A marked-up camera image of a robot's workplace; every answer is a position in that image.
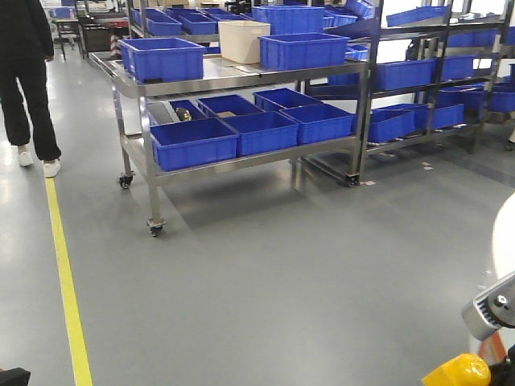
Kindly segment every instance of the person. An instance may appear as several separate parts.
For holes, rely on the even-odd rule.
[[[10,144],[18,147],[20,166],[34,163],[27,148],[29,121],[19,81],[31,116],[35,153],[43,174],[59,172],[61,151],[48,110],[47,65],[54,59],[54,43],[39,0],[0,0],[0,101]]]

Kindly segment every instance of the black pants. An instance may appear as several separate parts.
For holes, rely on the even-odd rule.
[[[16,80],[22,85],[23,94],[31,115],[34,147],[39,159],[51,161],[59,158],[61,151],[48,111],[47,65],[43,59],[0,60],[0,100],[6,124],[7,139],[11,145],[26,145],[31,140],[31,130],[23,97]]]

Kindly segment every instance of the yellow tape line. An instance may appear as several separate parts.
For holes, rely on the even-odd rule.
[[[51,227],[56,247],[57,266],[61,294],[63,296],[64,317],[68,331],[68,341],[72,353],[73,375],[76,386],[93,386],[91,371],[89,370],[88,352],[80,321],[79,306],[73,285],[72,268],[68,258],[68,247],[64,237],[63,221],[61,219],[59,201],[57,200],[56,184],[54,179],[46,179],[48,208],[50,209]]]

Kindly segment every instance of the white sneaker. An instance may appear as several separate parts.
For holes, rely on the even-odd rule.
[[[46,179],[53,179],[61,170],[61,162],[56,159],[53,163],[43,162],[43,174]]]
[[[30,166],[34,163],[34,160],[28,151],[24,151],[18,154],[18,163],[20,166]]]

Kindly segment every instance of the factory floor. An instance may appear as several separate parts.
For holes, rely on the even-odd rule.
[[[87,350],[73,360],[94,385],[413,386],[468,349],[460,310],[515,188],[509,127],[488,127],[473,155],[450,138],[374,156],[358,188],[289,162],[170,185],[155,239],[141,176],[115,183],[105,75],[74,51],[48,68]],[[77,323],[65,323],[42,168],[18,167],[3,128],[0,204],[0,368],[73,385]]]

